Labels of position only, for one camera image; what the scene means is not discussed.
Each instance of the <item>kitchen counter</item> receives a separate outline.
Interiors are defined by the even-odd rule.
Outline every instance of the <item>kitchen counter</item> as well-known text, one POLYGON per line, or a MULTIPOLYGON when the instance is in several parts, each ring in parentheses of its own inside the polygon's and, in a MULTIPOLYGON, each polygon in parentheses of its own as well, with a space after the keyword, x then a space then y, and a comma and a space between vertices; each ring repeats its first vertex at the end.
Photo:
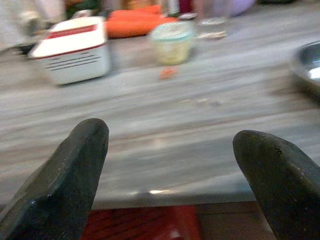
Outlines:
POLYGON ((319 40, 319 10, 254 6, 227 38, 196 41, 168 80, 146 37, 110 40, 109 75, 60 87, 3 53, 0 206, 87 118, 110 129, 96 209, 254 200, 232 147, 244 129, 285 138, 320 164, 319 104, 297 92, 288 66, 297 47, 319 40))

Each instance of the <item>floor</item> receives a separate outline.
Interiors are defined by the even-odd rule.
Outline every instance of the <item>floor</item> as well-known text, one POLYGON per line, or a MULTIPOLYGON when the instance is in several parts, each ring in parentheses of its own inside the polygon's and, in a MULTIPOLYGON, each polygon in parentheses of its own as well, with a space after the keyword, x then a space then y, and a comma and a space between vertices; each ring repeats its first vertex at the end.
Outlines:
POLYGON ((197 206, 204 240, 275 240, 256 202, 197 206))

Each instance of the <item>container lid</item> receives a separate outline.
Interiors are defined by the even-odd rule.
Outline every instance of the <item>container lid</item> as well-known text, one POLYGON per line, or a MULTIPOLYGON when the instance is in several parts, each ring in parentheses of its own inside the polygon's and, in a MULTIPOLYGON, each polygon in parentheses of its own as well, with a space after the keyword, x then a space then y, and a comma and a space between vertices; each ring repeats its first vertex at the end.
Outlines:
POLYGON ((79 17, 53 26, 29 56, 48 58, 99 47, 105 42, 103 17, 79 17))
POLYGON ((151 33, 153 41, 180 41, 192 36, 192 30, 186 22, 170 22, 159 25, 151 33))

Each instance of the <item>marble countertop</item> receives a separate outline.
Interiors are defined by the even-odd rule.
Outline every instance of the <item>marble countertop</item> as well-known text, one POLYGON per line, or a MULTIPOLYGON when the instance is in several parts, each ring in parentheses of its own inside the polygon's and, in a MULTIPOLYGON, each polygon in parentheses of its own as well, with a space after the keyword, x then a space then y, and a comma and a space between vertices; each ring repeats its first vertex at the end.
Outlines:
POLYGON ((320 4, 255 6, 229 36, 196 41, 160 80, 148 39, 110 40, 112 72, 50 84, 32 61, 0 56, 0 206, 72 128, 103 119, 110 143, 93 207, 254 200, 232 147, 244 129, 276 134, 320 163, 319 105, 292 86, 294 50, 319 40, 320 4))

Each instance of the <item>food container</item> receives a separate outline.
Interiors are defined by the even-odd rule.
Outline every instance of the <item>food container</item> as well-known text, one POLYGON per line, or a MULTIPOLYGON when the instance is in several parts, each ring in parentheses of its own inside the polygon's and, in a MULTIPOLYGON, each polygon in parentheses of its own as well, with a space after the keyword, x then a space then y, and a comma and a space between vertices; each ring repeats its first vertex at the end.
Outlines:
POLYGON ((170 22, 155 28, 150 38, 158 62, 175 65, 189 57, 194 34, 187 22, 170 22))
POLYGON ((100 77, 110 70, 104 18, 83 16, 60 22, 31 50, 55 84, 69 84, 100 77))

